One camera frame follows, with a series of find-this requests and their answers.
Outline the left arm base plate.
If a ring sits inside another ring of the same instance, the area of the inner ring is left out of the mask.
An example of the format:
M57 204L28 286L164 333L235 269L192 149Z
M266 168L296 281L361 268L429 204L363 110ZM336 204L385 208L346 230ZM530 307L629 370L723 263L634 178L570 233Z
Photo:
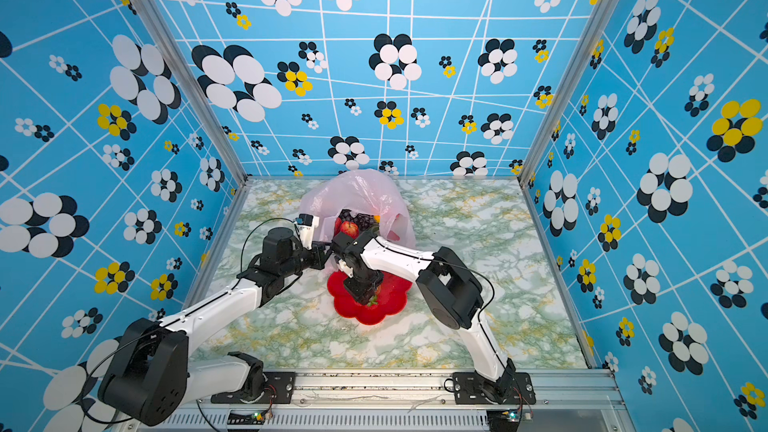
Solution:
M255 379L248 379L246 384L233 392L213 395L214 404L228 405L282 405L292 401L295 372L261 372Z

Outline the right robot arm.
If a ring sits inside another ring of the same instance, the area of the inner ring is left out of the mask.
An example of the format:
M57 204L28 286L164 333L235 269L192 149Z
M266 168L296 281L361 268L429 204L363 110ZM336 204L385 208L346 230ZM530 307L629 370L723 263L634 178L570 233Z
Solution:
M522 392L516 366L488 324L483 287L452 249L409 249L369 230L357 238L336 235L330 251L347 275L344 289L361 306L378 294L385 272L416 284L433 316L459 333L487 400L501 404Z

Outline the red strawberry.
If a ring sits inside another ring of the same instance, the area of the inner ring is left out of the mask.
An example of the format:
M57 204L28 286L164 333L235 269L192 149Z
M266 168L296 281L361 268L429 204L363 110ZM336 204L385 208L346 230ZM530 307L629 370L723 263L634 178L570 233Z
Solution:
M359 237L360 229L353 221L343 221L339 226L339 232L356 239Z

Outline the red flower-shaped plate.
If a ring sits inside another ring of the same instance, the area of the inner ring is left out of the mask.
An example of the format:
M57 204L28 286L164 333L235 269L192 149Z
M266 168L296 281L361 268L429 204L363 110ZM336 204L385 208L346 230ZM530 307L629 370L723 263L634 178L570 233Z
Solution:
M407 305L407 295L412 283L387 272L383 272L382 277L382 283L369 303L361 305L344 288L343 282L347 275L341 271L332 273L327 281L327 290L333 297L336 313L360 324L372 326L388 316L402 312Z

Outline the pink plastic bag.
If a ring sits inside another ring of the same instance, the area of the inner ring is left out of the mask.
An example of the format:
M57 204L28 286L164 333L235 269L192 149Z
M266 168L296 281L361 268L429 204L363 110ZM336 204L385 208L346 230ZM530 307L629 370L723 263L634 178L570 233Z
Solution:
M406 203L389 175L368 169L347 171L307 192L299 213L319 219L315 241L330 242L335 220L344 209L378 216L380 234L386 240L410 248L416 245Z

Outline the dark purple grape bunch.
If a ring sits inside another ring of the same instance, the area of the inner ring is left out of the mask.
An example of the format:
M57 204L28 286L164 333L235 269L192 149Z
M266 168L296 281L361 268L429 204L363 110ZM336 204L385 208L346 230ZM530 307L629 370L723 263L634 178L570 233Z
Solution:
M335 222L335 232L339 233L339 226L343 221L353 221L360 229L360 232L370 229L379 224L379 217L365 213L353 213L350 209L342 209Z

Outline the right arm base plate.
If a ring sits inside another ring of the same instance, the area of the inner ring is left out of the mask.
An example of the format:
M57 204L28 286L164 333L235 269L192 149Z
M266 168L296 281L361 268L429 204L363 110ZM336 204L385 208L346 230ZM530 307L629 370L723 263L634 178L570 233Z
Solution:
M536 393L528 373L516 372L501 384L476 372L455 372L450 377L457 405L535 405Z

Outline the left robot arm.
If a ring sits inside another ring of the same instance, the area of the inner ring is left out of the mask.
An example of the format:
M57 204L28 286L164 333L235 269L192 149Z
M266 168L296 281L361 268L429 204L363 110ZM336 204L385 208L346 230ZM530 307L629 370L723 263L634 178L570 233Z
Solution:
M190 355L240 317L288 288L287 278L320 270L330 256L306 226L278 227L233 284L161 321L138 319L120 339L98 390L101 402L155 426L181 405L217 394L271 399L263 362L243 352L197 364Z

